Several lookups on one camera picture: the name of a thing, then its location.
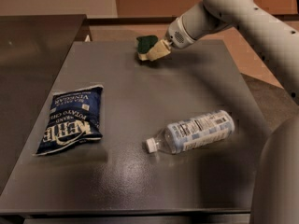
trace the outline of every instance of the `table surface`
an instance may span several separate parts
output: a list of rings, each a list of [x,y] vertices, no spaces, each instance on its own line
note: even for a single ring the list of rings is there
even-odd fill
[[[51,92],[98,83],[102,141],[33,157],[50,94],[0,197],[1,213],[249,211],[270,130],[221,41],[199,41],[156,63],[140,63],[133,42],[75,43]],[[144,148],[167,123],[217,109],[232,114],[230,138],[179,155]]]
[[[0,17],[0,195],[85,17]]]

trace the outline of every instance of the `plastic water bottle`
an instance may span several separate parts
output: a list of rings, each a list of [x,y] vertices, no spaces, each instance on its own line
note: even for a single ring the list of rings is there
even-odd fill
[[[168,124],[146,142],[149,153],[161,150],[178,154],[227,138],[235,130],[233,119],[223,110]]]

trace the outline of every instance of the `bottle label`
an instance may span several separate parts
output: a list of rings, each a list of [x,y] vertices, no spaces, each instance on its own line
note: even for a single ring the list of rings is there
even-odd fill
[[[234,128],[233,120],[222,110],[168,125],[178,152],[224,139]]]
[[[221,139],[226,138],[229,135],[228,129],[225,129],[223,131],[219,131],[216,133],[209,134],[207,136],[194,139],[192,141],[186,142],[183,144],[183,151],[187,151],[189,149],[197,148],[200,146],[204,146],[206,144],[210,144],[216,141],[219,141]]]

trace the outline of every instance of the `gray floor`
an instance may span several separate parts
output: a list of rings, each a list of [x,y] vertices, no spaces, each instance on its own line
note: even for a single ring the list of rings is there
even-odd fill
[[[272,131],[298,114],[298,105],[283,89],[246,75],[243,78]]]

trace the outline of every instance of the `floor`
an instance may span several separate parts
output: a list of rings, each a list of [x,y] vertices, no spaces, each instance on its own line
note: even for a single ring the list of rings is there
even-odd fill
[[[287,23],[299,30],[299,21]],[[141,35],[157,35],[162,38],[167,27],[168,24],[102,25],[91,26],[91,32],[93,41],[135,41]],[[298,114],[297,104],[235,28],[207,35],[203,39],[223,40],[271,130]]]

